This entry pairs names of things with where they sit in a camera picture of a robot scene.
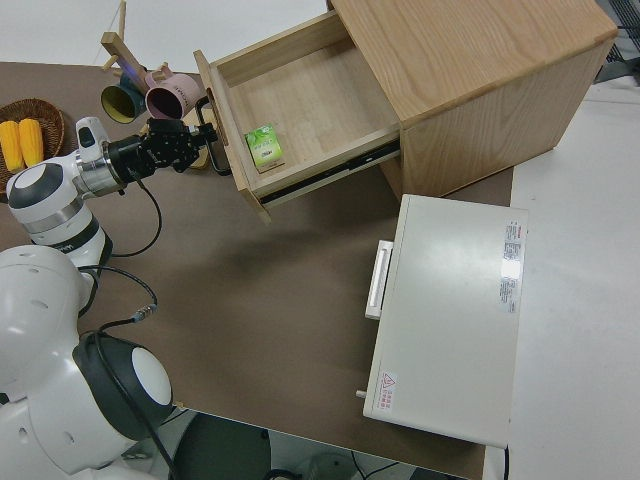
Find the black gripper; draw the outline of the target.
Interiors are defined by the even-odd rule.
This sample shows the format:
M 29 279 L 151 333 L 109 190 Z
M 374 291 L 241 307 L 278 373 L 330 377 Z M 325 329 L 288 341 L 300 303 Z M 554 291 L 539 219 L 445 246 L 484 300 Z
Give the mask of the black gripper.
M 119 177 L 149 177 L 156 168 L 168 167 L 182 173 L 199 158 L 200 148 L 196 146 L 218 140 L 211 123 L 186 125 L 182 120 L 149 118 L 147 127 L 148 136 L 156 142 L 186 145 L 152 147 L 148 155 L 142 149 L 143 140 L 139 135 L 110 142 L 106 152 Z

